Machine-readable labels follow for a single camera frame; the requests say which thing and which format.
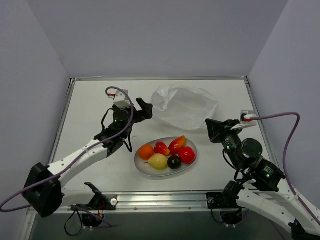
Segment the white plastic bag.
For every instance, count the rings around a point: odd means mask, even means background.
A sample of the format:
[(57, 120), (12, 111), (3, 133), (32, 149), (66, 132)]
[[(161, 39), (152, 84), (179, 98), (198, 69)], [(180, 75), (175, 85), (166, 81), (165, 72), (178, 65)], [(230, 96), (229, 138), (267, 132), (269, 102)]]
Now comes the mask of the white plastic bag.
[(195, 131), (205, 127), (218, 109), (218, 99), (202, 88), (162, 85), (151, 96), (153, 118), (184, 130)]

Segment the red fake apple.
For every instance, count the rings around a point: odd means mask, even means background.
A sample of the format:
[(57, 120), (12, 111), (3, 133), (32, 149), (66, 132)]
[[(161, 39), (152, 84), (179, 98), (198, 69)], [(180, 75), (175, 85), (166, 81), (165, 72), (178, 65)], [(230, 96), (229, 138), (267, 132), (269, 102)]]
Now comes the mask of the red fake apple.
[(196, 159), (196, 154), (190, 146), (182, 147), (178, 152), (178, 156), (182, 163), (188, 165), (192, 164)]

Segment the orange fake fruit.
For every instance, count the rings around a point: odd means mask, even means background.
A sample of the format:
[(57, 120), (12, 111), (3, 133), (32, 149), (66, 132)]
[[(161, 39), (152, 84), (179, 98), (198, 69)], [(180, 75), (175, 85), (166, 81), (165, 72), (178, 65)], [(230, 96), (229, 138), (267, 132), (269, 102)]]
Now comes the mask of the orange fake fruit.
[(145, 161), (148, 161), (154, 154), (154, 148), (149, 144), (141, 146), (138, 150), (138, 156)]

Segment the red yellow fake peach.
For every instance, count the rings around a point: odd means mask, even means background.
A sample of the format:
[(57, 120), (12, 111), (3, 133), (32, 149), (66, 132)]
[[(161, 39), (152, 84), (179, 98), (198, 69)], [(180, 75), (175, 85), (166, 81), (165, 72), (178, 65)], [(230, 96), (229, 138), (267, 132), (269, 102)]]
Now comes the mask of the red yellow fake peach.
[(177, 155), (179, 150), (186, 146), (186, 143), (187, 143), (187, 139), (184, 135), (173, 140), (168, 147), (170, 154)]

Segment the dark fake fruit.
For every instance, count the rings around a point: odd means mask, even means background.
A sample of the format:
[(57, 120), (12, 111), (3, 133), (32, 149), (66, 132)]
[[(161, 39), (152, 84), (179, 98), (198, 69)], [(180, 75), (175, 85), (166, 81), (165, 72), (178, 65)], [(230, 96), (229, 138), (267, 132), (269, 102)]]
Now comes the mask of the dark fake fruit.
[(167, 166), (172, 170), (177, 170), (182, 166), (182, 161), (177, 155), (172, 155), (167, 160)]

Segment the yellow fake pear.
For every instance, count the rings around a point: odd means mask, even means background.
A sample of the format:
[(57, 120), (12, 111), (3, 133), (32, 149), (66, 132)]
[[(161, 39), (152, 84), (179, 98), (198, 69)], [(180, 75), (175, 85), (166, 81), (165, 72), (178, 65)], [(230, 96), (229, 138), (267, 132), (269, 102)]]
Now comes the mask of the yellow fake pear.
[(162, 154), (154, 154), (144, 164), (149, 164), (155, 170), (164, 170), (168, 166), (168, 158)]

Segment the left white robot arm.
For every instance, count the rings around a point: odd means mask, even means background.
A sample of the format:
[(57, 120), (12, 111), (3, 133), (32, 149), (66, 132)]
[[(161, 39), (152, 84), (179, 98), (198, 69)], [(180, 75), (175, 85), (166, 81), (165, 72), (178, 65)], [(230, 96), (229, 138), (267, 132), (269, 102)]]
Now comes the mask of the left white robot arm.
[(63, 187), (79, 173), (91, 165), (105, 160), (123, 145), (128, 146), (133, 125), (153, 117), (153, 105), (142, 98), (136, 99), (140, 110), (128, 105), (112, 106), (113, 122), (104, 127), (83, 148), (49, 165), (34, 165), (27, 177), (22, 196), (43, 218), (52, 215), (62, 206), (71, 204), (66, 201)]

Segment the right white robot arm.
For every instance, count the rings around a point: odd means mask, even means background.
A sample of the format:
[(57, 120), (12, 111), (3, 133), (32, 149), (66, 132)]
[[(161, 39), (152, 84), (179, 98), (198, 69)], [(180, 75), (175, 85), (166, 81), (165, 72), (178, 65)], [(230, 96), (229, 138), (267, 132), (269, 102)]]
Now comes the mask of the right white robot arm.
[(240, 140), (239, 133), (249, 120), (213, 119), (205, 121), (213, 144), (222, 144), (234, 169), (235, 176), (222, 191), (223, 203), (253, 211), (278, 224), (294, 240), (320, 238), (320, 210), (306, 200), (287, 176), (263, 157), (263, 147), (253, 138)]

